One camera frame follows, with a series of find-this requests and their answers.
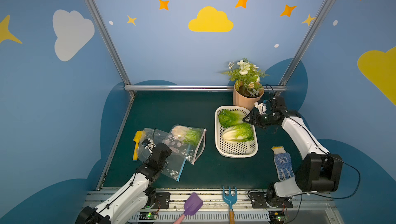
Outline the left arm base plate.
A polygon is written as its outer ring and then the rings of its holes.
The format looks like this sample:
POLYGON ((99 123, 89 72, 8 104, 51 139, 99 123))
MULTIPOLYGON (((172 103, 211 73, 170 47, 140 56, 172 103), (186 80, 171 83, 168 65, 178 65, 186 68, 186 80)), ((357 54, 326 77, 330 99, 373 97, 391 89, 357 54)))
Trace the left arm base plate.
POLYGON ((149 196, 145 209, 168 209, 170 205, 170 196, 169 192, 159 192, 156 193, 155 196, 149 196))

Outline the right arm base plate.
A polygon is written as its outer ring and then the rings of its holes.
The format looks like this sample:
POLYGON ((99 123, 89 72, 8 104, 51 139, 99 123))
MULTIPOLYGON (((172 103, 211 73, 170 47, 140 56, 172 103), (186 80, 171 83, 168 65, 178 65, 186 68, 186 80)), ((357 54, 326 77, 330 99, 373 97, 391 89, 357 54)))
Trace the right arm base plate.
POLYGON ((279 198, 277 196, 267 196, 267 193, 259 191, 251 191, 247 193, 248 198, 251 201, 252 208, 254 209, 283 209, 293 208, 293 204, 290 198, 279 198))

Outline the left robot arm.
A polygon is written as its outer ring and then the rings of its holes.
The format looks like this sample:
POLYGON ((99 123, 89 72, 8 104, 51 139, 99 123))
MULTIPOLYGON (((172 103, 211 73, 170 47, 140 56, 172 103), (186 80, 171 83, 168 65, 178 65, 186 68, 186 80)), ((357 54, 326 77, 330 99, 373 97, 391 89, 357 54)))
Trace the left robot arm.
POLYGON ((160 177, 172 150, 161 143, 152 149, 149 158, 140 165, 130 180, 116 193, 94 208, 85 207, 77 224, 125 224, 138 210, 154 203, 156 190, 152 184, 160 177))

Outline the pink-dotted bag of cabbages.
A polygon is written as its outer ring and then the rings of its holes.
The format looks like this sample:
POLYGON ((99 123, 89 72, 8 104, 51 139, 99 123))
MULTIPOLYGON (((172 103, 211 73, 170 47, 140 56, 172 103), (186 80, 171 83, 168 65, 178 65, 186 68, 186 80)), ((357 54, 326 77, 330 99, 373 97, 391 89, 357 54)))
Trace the pink-dotted bag of cabbages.
POLYGON ((206 131, 203 128, 175 125, 163 139, 163 143, 194 165, 205 149, 206 131))

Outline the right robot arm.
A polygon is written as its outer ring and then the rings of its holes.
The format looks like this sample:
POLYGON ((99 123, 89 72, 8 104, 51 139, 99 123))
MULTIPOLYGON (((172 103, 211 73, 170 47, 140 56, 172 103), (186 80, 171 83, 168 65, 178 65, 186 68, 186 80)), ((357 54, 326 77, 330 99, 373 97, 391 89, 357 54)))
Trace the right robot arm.
POLYGON ((331 154, 308 130, 298 111, 286 107, 283 97, 257 101, 243 119, 255 127, 280 125, 291 137, 300 152, 302 163, 293 172, 291 157, 281 147, 275 148, 275 161, 280 180, 269 185, 266 204, 275 208, 280 202, 305 193, 326 193, 338 190, 342 158, 331 154))

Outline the clear zip-top bag blue seal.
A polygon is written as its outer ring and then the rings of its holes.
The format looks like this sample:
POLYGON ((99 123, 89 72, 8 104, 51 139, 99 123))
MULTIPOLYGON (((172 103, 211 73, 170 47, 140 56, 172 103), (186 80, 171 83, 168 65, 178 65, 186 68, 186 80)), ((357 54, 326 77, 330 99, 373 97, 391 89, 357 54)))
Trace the clear zip-top bag blue seal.
POLYGON ((138 131, 135 136, 139 141, 136 157, 142 162, 148 161, 161 169, 162 174, 178 182, 186 159, 179 154, 176 145, 166 141, 167 135, 164 131, 151 128, 138 131))

